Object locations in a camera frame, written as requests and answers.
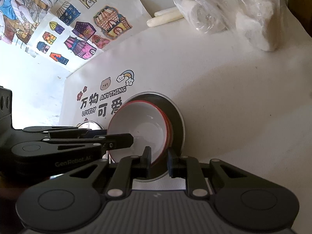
red-rimmed bowl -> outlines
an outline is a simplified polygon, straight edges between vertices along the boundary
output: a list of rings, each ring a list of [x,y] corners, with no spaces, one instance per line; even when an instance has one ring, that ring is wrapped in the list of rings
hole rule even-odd
[[[170,142],[168,118],[156,105],[143,100],[129,102],[113,116],[107,134],[130,133],[134,143],[130,148],[109,151],[111,158],[119,162],[123,157],[141,156],[144,148],[152,148],[154,163],[167,149]]]
[[[163,116],[165,117],[166,120],[166,124],[167,124],[167,128],[168,128],[168,140],[165,146],[165,150],[167,150],[169,147],[171,147],[172,145],[172,141],[173,141],[173,129],[172,129],[172,124],[171,121],[169,120],[168,116],[160,109],[161,113],[163,114]]]
[[[135,100],[148,101],[158,108],[160,108],[168,117],[172,126],[173,138],[171,148],[177,154],[181,156],[182,149],[185,141],[185,126],[181,112],[177,105],[167,96],[158,92],[142,92],[130,97],[126,102],[132,102]],[[158,160],[150,167],[149,176],[147,178],[139,178],[136,181],[150,182],[157,180],[168,173],[167,169],[167,151],[158,158]]]

white wall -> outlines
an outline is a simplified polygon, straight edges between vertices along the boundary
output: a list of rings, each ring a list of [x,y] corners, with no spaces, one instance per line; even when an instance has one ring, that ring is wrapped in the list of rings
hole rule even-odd
[[[0,54],[0,85],[13,92],[14,128],[58,125],[64,81],[70,73],[3,41]]]

rainbow sticker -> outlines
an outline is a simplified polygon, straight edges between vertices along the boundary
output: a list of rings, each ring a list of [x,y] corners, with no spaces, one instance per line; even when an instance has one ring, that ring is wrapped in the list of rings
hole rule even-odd
[[[126,82],[126,86],[132,86],[133,82],[135,81],[135,73],[133,73],[132,70],[126,70],[121,73],[116,79],[118,83],[121,83],[124,80]]]

flower sticker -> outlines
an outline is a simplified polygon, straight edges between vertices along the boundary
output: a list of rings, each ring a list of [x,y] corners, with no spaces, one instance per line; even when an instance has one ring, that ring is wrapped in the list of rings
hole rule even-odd
[[[83,94],[82,92],[79,92],[79,93],[78,93],[78,95],[77,95],[77,101],[80,101],[80,100],[81,100],[82,94]]]

screw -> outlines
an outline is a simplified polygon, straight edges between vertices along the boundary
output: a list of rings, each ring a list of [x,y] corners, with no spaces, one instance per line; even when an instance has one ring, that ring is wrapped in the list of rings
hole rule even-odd
[[[196,197],[204,197],[208,194],[205,189],[195,189],[193,190],[193,195]]]
[[[121,191],[120,189],[110,189],[108,190],[107,194],[111,197],[119,197],[123,195],[123,191]]]

